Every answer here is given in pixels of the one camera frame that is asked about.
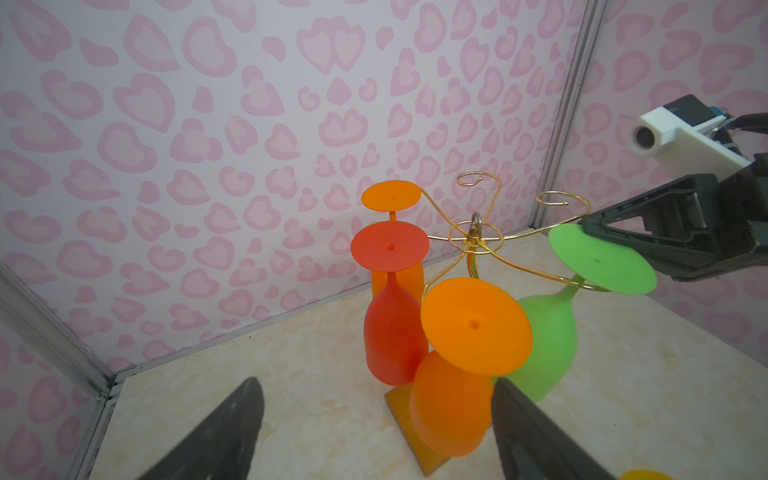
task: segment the floor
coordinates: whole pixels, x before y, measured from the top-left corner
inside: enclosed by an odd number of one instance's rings
[[[502,253],[570,276],[546,237]],[[516,298],[559,290],[488,256],[478,270]],[[266,396],[248,478],[423,478],[384,403],[390,387],[366,367],[370,300],[357,293],[128,378],[91,480],[138,477],[248,376]],[[605,468],[768,478],[768,369],[645,296],[582,291],[574,313],[574,366],[539,406]],[[503,478],[493,431],[431,478]]]

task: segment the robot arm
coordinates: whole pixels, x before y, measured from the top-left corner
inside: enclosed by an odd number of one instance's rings
[[[587,215],[584,231],[634,248],[680,282],[768,265],[768,154],[750,162],[732,130],[768,134],[768,114],[734,118],[688,95],[638,118],[629,148],[675,180]],[[635,217],[646,233],[614,225]]]

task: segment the wooden board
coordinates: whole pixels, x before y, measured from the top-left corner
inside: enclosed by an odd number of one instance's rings
[[[406,437],[408,447],[411,448],[413,456],[419,463],[425,477],[429,477],[435,470],[446,463],[449,458],[432,451],[416,434],[411,423],[411,412],[408,407],[411,399],[411,386],[398,386],[384,394],[384,400],[395,417],[397,425],[400,427],[402,436]]]

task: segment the pink patterned wall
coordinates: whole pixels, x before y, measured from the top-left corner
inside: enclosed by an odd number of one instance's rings
[[[0,258],[118,371],[366,282],[375,182],[524,226],[583,9],[2,2]]]
[[[65,478],[93,400],[0,324],[0,478]]]
[[[768,111],[767,3],[614,0],[558,186],[600,209],[669,181],[656,161],[629,153],[624,132],[638,115],[685,94],[735,115]],[[750,159],[768,151],[768,138],[736,139]],[[650,296],[768,365],[768,267],[698,283],[662,277]]]

